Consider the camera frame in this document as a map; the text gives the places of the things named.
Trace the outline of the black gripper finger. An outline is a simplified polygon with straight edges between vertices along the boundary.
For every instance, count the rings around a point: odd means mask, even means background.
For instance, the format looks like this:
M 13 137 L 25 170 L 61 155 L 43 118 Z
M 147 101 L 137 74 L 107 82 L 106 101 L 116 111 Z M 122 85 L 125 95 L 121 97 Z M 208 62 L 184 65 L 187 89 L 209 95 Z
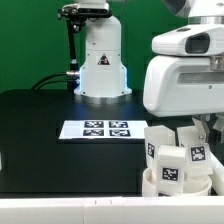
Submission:
M 192 121 L 198 130 L 198 138 L 203 143 L 209 141 L 210 130 L 207 121 L 202 116 L 193 116 Z
M 217 120 L 213 126 L 217 133 L 219 143 L 224 143 L 224 114 L 217 114 Z

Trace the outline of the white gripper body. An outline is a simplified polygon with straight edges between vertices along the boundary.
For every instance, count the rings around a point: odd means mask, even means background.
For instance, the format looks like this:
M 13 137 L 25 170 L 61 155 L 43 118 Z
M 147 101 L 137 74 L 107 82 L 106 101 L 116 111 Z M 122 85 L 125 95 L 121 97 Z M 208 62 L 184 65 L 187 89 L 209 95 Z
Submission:
M 224 112 L 224 72 L 207 57 L 156 56 L 148 65 L 144 107 L 157 117 Z

